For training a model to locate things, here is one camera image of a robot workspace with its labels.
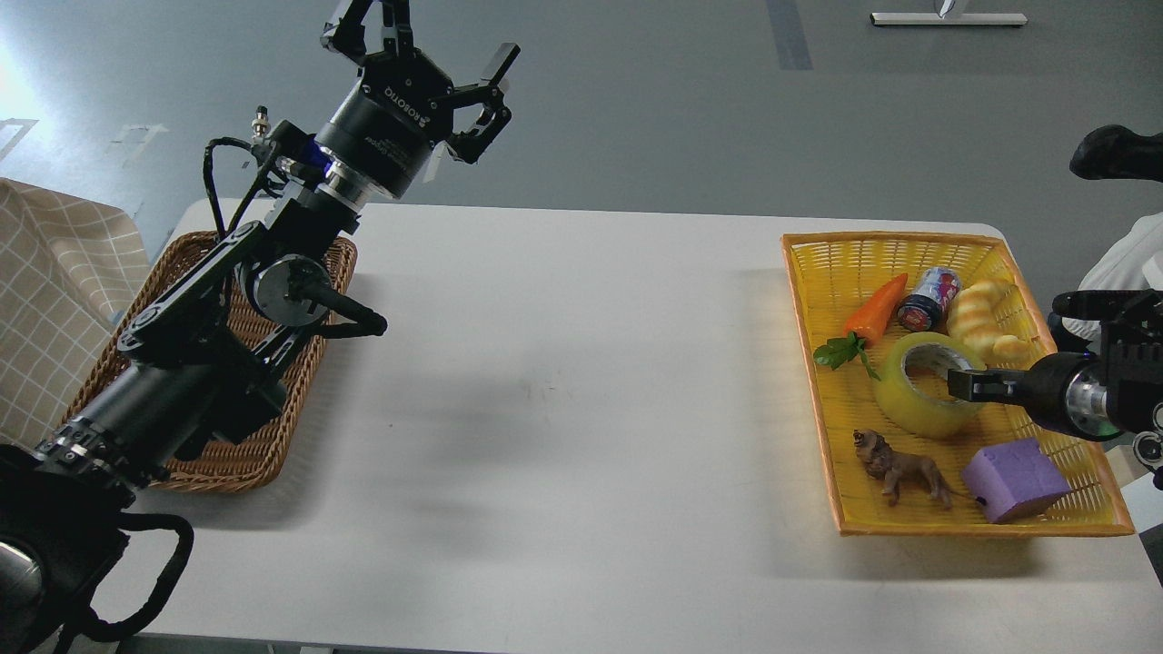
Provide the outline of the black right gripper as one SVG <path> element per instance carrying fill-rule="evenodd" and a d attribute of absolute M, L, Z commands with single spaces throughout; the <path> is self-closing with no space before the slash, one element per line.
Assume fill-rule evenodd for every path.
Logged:
<path fill-rule="evenodd" d="M 1023 370 L 950 370 L 949 393 L 976 404 L 1026 404 L 1036 425 L 1093 442 L 1105 441 L 1105 386 L 1092 353 L 1058 351 Z"/>

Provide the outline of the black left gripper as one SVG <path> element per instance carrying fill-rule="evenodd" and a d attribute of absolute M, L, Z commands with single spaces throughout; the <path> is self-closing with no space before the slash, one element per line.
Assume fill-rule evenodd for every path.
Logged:
<path fill-rule="evenodd" d="M 373 1 L 338 1 L 324 21 L 320 45 L 361 66 L 354 88 L 315 143 L 331 159 L 352 168 L 381 194 L 404 197 L 442 138 L 452 158 L 475 164 L 511 123 L 502 81 L 521 47 L 505 42 L 473 85 L 452 87 L 424 55 L 373 55 L 368 61 L 365 17 Z M 470 128 L 454 133 L 452 115 L 470 106 L 481 112 Z"/>

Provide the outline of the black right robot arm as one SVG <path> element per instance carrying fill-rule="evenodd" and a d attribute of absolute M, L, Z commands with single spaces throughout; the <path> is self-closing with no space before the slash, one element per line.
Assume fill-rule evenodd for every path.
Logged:
<path fill-rule="evenodd" d="M 1100 324 L 1099 353 L 1056 351 L 1028 370 L 951 370 L 963 401 L 1022 407 L 1044 431 L 1093 442 L 1135 433 L 1160 488 L 1160 290 L 1085 290 L 1054 299 L 1055 314 Z"/>

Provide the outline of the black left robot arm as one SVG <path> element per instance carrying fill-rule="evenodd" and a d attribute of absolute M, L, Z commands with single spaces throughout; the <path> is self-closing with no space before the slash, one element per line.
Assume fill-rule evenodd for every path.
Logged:
<path fill-rule="evenodd" d="M 283 376 L 317 339 L 379 336 L 385 317 L 338 290 L 324 253 L 354 234 L 374 196 L 400 198 L 447 145 L 473 164 L 511 122 L 502 43 L 471 85 L 454 85 L 413 41 L 411 5 L 381 2 L 371 51 L 369 1 L 342 1 L 320 41 L 358 69 L 315 135 L 259 106 L 249 141 L 204 149 L 213 248 L 116 340 L 124 372 L 33 452 L 3 447 L 3 652 L 57 637 L 120 641 L 174 592 L 194 533 L 173 514 L 131 513 L 166 464 L 237 445 L 283 412 Z"/>

